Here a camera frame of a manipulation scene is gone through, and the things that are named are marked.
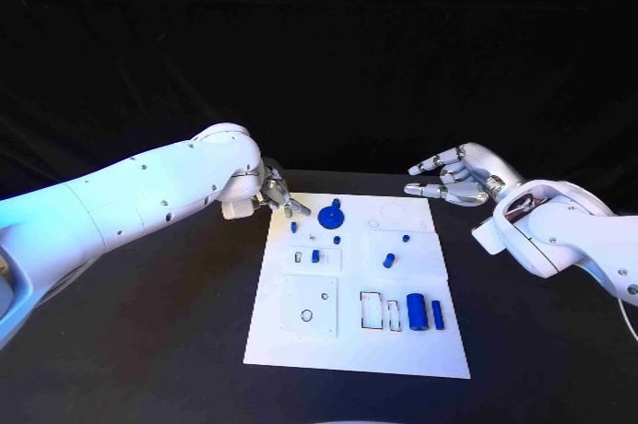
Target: robotic hand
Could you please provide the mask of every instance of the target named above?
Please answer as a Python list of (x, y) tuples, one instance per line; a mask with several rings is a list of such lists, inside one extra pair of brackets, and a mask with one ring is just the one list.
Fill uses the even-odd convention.
[(638, 305), (638, 217), (616, 216), (571, 183), (527, 182), (476, 143), (420, 162), (410, 175), (441, 166), (443, 185), (410, 183), (405, 193), (460, 206), (482, 205), (492, 197), (493, 215), (472, 230), (488, 253), (508, 249), (521, 266), (542, 278), (577, 265), (619, 300)]
[(310, 210), (288, 194), (281, 168), (247, 130), (215, 124), (193, 139), (159, 147), (30, 194), (0, 201), (0, 348), (26, 318), (95, 259), (222, 202), (223, 217), (260, 206), (286, 216)]

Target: circular hole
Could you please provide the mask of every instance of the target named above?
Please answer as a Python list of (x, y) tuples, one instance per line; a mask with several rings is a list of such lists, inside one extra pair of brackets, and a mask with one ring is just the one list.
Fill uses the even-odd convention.
[(301, 320), (303, 320), (304, 322), (307, 322), (310, 319), (312, 319), (312, 311), (304, 310), (304, 311), (301, 312)]

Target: black curtain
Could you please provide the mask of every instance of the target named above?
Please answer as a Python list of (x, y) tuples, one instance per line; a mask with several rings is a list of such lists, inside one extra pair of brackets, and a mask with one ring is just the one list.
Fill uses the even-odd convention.
[(286, 168), (404, 173), (476, 141), (636, 211), (620, 0), (1, 0), (0, 196), (209, 124)]

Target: white board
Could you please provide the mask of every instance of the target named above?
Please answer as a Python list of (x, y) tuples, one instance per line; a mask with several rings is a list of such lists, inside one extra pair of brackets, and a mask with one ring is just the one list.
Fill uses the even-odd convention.
[[(286, 219), (281, 210), (273, 213), (244, 363), (469, 378), (427, 199), (333, 194), (293, 197), (312, 209), (312, 216), (294, 214)], [(340, 199), (345, 222), (326, 230), (316, 215), (333, 198)], [(309, 257), (313, 250), (319, 263)], [(296, 252), (301, 253), (299, 263)], [(395, 255), (389, 269), (382, 266), (387, 253)], [(361, 327), (362, 292), (381, 295), (379, 330)], [(405, 303), (414, 292), (426, 296), (428, 310), (430, 329), (418, 332), (410, 329)], [(389, 329), (395, 312), (388, 300), (398, 304), (400, 332)], [(433, 327), (433, 300), (441, 303), (444, 330)]]

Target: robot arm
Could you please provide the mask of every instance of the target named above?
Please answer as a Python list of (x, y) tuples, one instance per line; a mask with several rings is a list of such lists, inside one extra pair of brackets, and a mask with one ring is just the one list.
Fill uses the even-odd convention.
[(0, 348), (33, 308), (121, 245), (222, 202), (225, 218), (260, 206), (309, 215), (274, 163), (236, 124), (0, 202)]
[(482, 145), (467, 143), (418, 163), (410, 174), (444, 166), (443, 185), (410, 183), (405, 193), (478, 206), (493, 198), (495, 212), (472, 235), (488, 253), (503, 249), (538, 277), (577, 265), (619, 299), (638, 305), (638, 217), (619, 217), (567, 182), (525, 182)]

